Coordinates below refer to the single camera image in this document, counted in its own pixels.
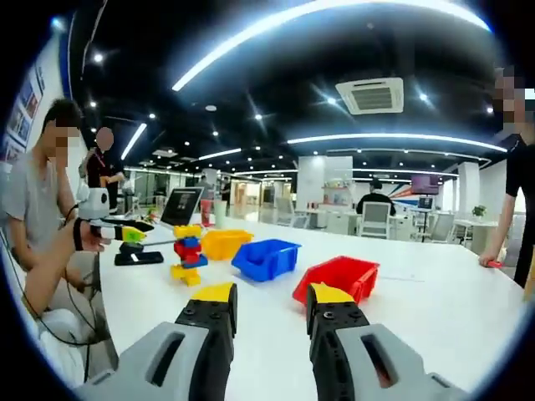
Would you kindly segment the person's left hand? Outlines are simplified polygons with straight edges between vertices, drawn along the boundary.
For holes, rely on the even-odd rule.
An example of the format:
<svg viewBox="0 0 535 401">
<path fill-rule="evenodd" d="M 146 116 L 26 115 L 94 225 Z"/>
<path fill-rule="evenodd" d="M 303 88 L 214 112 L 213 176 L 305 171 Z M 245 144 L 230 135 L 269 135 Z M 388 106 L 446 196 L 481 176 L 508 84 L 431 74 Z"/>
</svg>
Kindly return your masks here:
<svg viewBox="0 0 535 401">
<path fill-rule="evenodd" d="M 61 229 L 62 236 L 73 251 L 101 252 L 111 243 L 111 240 L 92 234 L 90 226 L 88 221 L 76 218 Z"/>
</svg>

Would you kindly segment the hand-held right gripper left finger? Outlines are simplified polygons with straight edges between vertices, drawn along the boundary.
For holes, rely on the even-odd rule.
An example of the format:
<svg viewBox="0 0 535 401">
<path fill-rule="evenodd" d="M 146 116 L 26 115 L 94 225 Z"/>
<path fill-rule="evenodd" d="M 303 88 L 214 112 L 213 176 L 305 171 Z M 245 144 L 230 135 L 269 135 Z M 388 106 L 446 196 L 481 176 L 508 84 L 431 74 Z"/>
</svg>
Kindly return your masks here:
<svg viewBox="0 0 535 401">
<path fill-rule="evenodd" d="M 127 348 L 117 369 L 74 392 L 79 400 L 223 400 L 236 333 L 236 284 L 203 287 L 174 322 Z"/>
</svg>

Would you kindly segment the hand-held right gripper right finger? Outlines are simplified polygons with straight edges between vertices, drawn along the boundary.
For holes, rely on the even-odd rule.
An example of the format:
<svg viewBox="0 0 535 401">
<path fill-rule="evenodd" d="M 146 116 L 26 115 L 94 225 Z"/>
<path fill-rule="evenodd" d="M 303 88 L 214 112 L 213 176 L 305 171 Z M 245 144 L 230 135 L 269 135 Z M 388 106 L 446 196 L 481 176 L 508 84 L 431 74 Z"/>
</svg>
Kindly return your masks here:
<svg viewBox="0 0 535 401">
<path fill-rule="evenodd" d="M 319 400 L 466 400 L 467 393 L 424 369 L 416 350 L 371 324 L 353 298 L 312 283 L 307 290 L 309 357 Z"/>
</svg>

